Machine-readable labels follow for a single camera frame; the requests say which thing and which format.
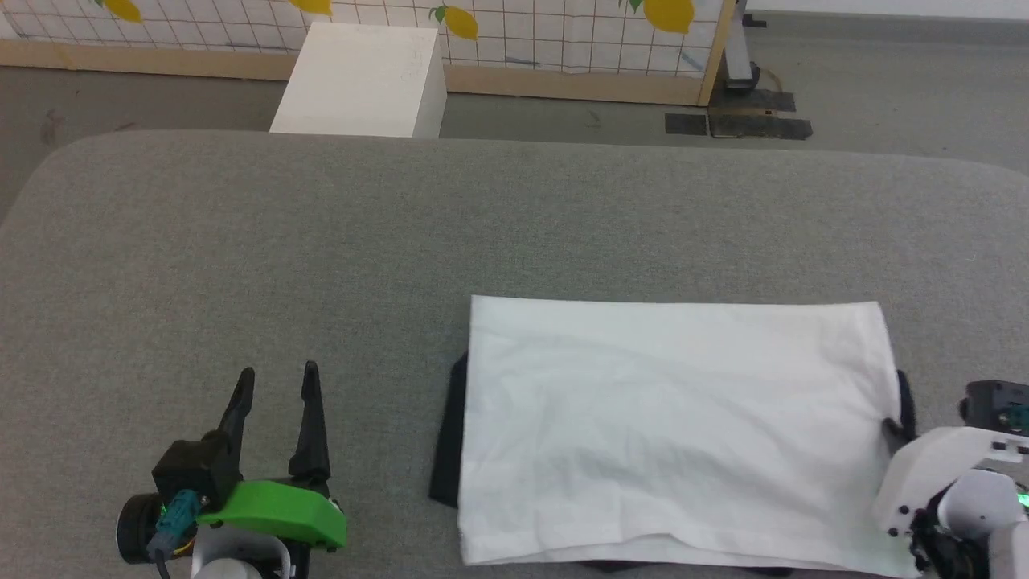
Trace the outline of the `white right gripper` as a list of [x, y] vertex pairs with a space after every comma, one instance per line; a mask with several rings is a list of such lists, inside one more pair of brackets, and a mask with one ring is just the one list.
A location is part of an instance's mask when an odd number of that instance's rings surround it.
[[877, 498], [874, 521], [890, 536], [912, 534], [919, 514], [960, 539], [1025, 539], [1027, 514], [1012, 477], [983, 462], [1019, 464], [1027, 438], [973, 426], [942, 426], [910, 443], [904, 426], [881, 421], [893, 454]]

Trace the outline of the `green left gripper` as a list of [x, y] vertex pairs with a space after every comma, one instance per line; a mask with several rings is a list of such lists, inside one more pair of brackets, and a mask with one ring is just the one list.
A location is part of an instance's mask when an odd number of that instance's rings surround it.
[[[218, 425], [227, 438], [225, 462], [236, 477], [241, 477], [245, 419], [252, 408], [254, 388], [255, 371], [246, 367], [236, 381]], [[273, 480], [243, 481], [236, 484], [221, 510], [199, 514], [196, 524], [229, 524], [313, 548], [332, 549], [346, 545], [348, 521], [338, 504], [319, 492], [306, 490], [327, 488], [331, 477], [320, 373], [313, 360], [305, 363], [301, 402], [301, 425], [297, 446], [288, 462], [288, 474], [294, 483], [305, 488]]]

